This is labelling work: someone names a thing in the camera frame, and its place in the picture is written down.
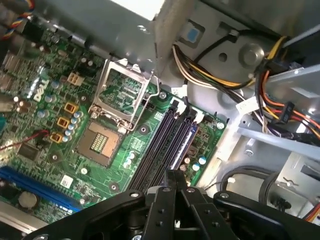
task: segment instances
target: dell logo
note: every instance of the dell logo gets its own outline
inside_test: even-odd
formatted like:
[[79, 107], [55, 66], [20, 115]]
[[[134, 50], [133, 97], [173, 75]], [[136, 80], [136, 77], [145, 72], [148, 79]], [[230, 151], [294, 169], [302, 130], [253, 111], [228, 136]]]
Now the dell logo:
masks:
[[45, 93], [46, 88], [48, 87], [49, 80], [41, 80], [41, 83], [39, 85], [39, 88], [36, 90], [36, 94], [33, 97], [33, 100], [36, 102], [41, 101], [42, 95]]

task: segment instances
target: black ram slot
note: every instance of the black ram slot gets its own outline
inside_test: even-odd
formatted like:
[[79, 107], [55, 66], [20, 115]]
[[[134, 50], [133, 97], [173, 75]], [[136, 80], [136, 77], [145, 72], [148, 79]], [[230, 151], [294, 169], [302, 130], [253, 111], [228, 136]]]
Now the black ram slot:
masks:
[[143, 180], [148, 175], [148, 170], [151, 168], [153, 163], [153, 156], [158, 153], [161, 149], [162, 145], [167, 140], [168, 134], [170, 134], [171, 129], [175, 125], [177, 119], [174, 118], [176, 114], [176, 102], [172, 104], [172, 106], [165, 113], [151, 143], [149, 144], [143, 158], [140, 161], [138, 168], [136, 169], [130, 183], [128, 189], [138, 190]]
[[184, 140], [188, 136], [193, 124], [193, 120], [195, 119], [197, 112], [191, 112], [190, 115], [181, 123], [178, 131], [175, 133], [173, 140], [171, 141], [168, 149], [166, 150], [163, 159], [161, 160], [161, 164], [158, 166], [156, 172], [152, 175], [152, 180], [149, 182], [146, 190], [153, 186], [158, 186], [161, 184], [164, 176], [165, 170], [173, 164], [179, 150], [184, 143]]

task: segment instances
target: blue sticker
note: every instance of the blue sticker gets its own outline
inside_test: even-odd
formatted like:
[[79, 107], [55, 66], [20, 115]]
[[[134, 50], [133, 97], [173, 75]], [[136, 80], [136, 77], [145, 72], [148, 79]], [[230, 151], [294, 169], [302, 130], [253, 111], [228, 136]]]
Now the blue sticker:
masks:
[[200, 33], [200, 31], [198, 29], [191, 28], [190, 31], [186, 35], [187, 40], [194, 44], [198, 39], [199, 33]]

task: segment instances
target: blue ram slot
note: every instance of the blue ram slot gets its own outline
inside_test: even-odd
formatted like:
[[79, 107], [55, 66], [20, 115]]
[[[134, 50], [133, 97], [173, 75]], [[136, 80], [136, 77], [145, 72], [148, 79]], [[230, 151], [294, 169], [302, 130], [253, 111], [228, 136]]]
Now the blue ram slot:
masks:
[[198, 126], [194, 124], [192, 126], [190, 132], [186, 136], [178, 154], [175, 156], [173, 163], [170, 165], [171, 166], [170, 169], [175, 169], [175, 170], [179, 169], [181, 161], [183, 160], [183, 157], [187, 153], [187, 150], [188, 150], [190, 144], [194, 140], [194, 137], [197, 133], [197, 130], [198, 130]]
[[79, 203], [74, 199], [49, 188], [48, 186], [28, 177], [19, 172], [16, 172], [8, 166], [0, 168], [0, 178], [6, 179], [9, 182], [15, 183], [18, 187], [29, 191], [39, 197], [53, 202], [59, 206], [65, 207], [74, 212], [82, 209]]

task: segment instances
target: motherboard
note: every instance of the motherboard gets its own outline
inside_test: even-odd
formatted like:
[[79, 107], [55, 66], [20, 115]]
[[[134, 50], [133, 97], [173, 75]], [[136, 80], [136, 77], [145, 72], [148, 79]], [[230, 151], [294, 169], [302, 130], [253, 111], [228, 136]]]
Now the motherboard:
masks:
[[197, 184], [226, 122], [36, 24], [17, 37], [0, 73], [1, 201], [52, 223], [166, 169]]

